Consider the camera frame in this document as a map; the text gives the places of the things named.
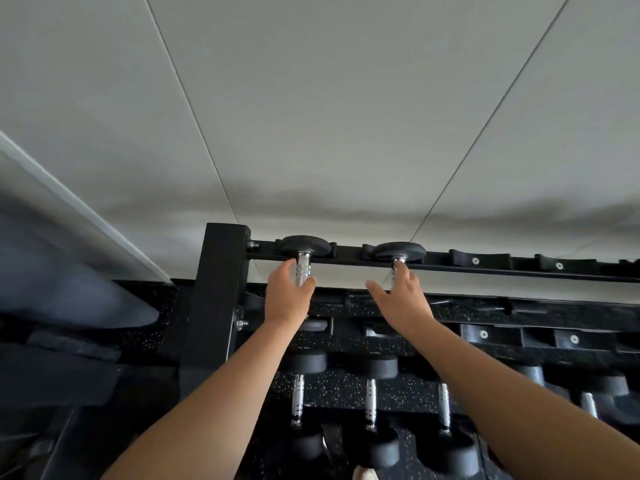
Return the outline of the person's right hand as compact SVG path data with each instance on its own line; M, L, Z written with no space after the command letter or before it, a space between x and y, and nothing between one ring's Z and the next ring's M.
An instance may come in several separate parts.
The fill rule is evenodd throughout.
M414 335L433 325L435 318L417 275L404 262L394 262L393 278L392 288L388 291L391 304L387 309L379 310L393 329L412 340Z

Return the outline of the person's left hand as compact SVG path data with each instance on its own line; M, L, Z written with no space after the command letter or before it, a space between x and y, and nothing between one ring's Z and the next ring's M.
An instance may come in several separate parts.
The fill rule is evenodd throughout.
M270 274L265 301L265 321L293 333L300 329L310 307L303 305L300 287L291 279L291 268L295 265L296 260L291 258Z

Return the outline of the small black dumbbell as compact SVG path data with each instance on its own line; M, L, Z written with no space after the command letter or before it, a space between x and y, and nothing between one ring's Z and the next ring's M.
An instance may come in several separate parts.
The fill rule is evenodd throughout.
M375 247L368 245L364 246L363 255L366 259L390 264L393 285L394 262L396 260L400 260L407 265L409 262L421 261L426 256L426 250L416 243L388 242Z
M332 245L319 237L310 235L291 235L277 240L277 254L296 258L295 284L300 287L310 277L310 259L327 257L332 253Z

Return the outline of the person's left forearm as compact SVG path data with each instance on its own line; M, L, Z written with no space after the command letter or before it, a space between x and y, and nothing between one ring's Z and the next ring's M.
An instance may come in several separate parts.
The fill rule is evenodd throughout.
M201 386L144 432L101 480L233 480L301 315L266 319Z

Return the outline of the person's right forearm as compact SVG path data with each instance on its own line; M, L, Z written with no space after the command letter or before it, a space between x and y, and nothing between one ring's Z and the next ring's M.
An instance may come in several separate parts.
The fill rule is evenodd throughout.
M515 480L640 480L640 445L431 317L402 332Z

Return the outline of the black dumbbell rack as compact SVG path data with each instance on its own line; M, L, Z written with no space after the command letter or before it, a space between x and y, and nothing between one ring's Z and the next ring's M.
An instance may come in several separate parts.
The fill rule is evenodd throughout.
M180 360L181 397L228 361L263 323L265 285L248 284L248 272L251 264L278 265L294 258L277 254L276 241L256 241L243 225L207 225ZM331 255L310 259L311 273L318 281L324 265L354 267L365 274L380 271L383 280L389 277L392 282L390 264L363 255L364 246L380 244L329 243ZM426 250L421 261L407 266L416 272L434 272L441 285L446 285L446 278L541 278L553 291L560 291L560 296L539 298L534 293L527 296L526 291L437 291L436 284L425 283L429 303L444 326L505 364L542 365L546 387L571 403L563 387L571 373L579 369L623 373L629 395L596 395L599 419L640 444L640 259L603 263L452 249ZM306 478L306 472L313 480L348 478L349 467L356 464L346 455L343 431L362 418L365 395L365 380L352 368L357 357L368 353L394 355L398 361L397 376L378 382L378 419L395 428L401 448L396 465L376 470L382 480L513 480L452 401L450 387L453 423L473 437L480 471L470 478L443 475L418 459L414 433L422 420L437 422L441 379L382 320L368 293L349 285L318 284L300 338L291 348L327 354L327 369L305 379L304 407L306 416L316 415L321 421L324 455L313 462L290 455L287 428L292 376L278 369L279 395L273 392L268 399L267 411L237 475L241 480L293 480L298 473Z

